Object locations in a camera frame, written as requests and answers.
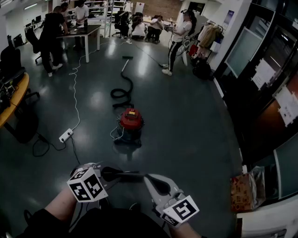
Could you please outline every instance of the woman in white t-shirt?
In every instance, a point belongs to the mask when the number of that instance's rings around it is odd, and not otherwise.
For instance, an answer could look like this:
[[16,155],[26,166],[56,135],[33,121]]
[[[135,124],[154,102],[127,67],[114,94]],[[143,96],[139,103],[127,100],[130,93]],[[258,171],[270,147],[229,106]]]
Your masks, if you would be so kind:
[[183,13],[183,22],[178,27],[172,30],[173,32],[173,39],[172,45],[169,50],[169,63],[161,65],[164,69],[162,72],[169,76],[172,75],[173,72],[173,65],[176,59],[176,53],[180,46],[182,45],[182,41],[185,36],[191,35],[195,32],[196,28],[196,17],[193,11],[187,10]]
[[159,35],[163,29],[163,16],[159,15],[157,18],[154,18],[150,22],[150,26],[148,27],[148,33],[145,41],[148,42],[152,35],[155,35],[154,43],[158,44]]
[[138,16],[136,19],[134,19],[134,22],[132,23],[132,33],[131,33],[131,38],[133,40],[142,40],[145,38],[145,24],[143,22],[143,17]]

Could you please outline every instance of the white table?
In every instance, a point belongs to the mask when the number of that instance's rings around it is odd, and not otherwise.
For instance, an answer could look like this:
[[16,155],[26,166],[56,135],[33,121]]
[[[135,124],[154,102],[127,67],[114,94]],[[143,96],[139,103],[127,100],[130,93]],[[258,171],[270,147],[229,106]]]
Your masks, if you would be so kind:
[[70,29],[69,35],[59,35],[57,38],[68,38],[68,37],[85,37],[85,54],[86,62],[89,63],[89,48],[88,48],[88,36],[97,31],[97,50],[100,46],[100,27],[101,25],[88,25],[87,27],[77,28],[74,27]]

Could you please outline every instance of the dark green floor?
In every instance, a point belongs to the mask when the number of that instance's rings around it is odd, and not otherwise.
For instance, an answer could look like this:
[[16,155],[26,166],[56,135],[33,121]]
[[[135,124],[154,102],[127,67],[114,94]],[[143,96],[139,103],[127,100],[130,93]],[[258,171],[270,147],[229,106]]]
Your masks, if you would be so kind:
[[[122,46],[104,44],[100,52],[90,55],[88,64],[82,59],[76,85],[81,123],[73,135],[79,160],[81,163],[108,160],[123,170],[172,178],[200,209],[190,221],[194,229],[209,238],[228,237],[236,221],[230,212],[229,179],[241,172],[241,160],[228,112],[214,83],[195,77],[192,67],[185,67],[180,57],[173,76],[164,75],[157,63],[134,44],[157,61],[167,62],[167,48],[140,42]],[[89,51],[95,49],[94,41],[89,44]],[[41,95],[35,103],[34,99],[27,101],[33,103],[31,107],[39,117],[38,132],[56,146],[62,146],[58,138],[78,121],[73,98],[74,75],[68,74],[78,66],[80,54],[70,49],[68,64],[48,78],[43,66],[35,65],[37,55],[33,54],[32,46],[26,44],[20,50],[30,87]],[[112,109],[115,101],[110,91],[128,87],[120,76],[125,63],[122,55],[134,56],[125,74],[135,84],[133,103],[146,123],[142,147],[136,150],[115,147],[109,136],[116,126],[117,114]],[[14,236],[26,227],[24,209],[35,212],[45,207],[66,185],[69,172],[77,164],[71,141],[67,141],[64,151],[51,148],[44,157],[33,157],[36,139],[35,136],[29,143],[19,144],[5,128],[0,130],[0,223],[7,224]],[[145,185],[118,184],[108,193],[112,206],[128,208],[140,202],[142,211],[162,224],[151,211]]]

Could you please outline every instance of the black bag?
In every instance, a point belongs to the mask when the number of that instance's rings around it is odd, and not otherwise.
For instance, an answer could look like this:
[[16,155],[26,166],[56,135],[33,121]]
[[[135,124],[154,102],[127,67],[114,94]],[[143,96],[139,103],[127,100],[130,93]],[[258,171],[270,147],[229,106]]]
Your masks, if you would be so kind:
[[200,59],[196,65],[197,67],[192,70],[193,74],[200,79],[208,80],[210,78],[211,68],[207,60]]

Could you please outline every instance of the wooden tabletop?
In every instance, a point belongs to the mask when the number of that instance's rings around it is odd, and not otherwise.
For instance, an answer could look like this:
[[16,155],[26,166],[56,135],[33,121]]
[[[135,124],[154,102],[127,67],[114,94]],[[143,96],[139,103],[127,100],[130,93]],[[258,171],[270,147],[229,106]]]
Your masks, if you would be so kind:
[[16,106],[20,104],[23,97],[25,96],[28,85],[29,85],[29,75],[27,73],[24,74],[24,77],[17,84],[18,87],[15,87],[17,90],[14,92],[12,98],[10,99],[10,107],[6,108],[0,114],[0,128],[9,120],[9,118],[13,115],[16,110]]

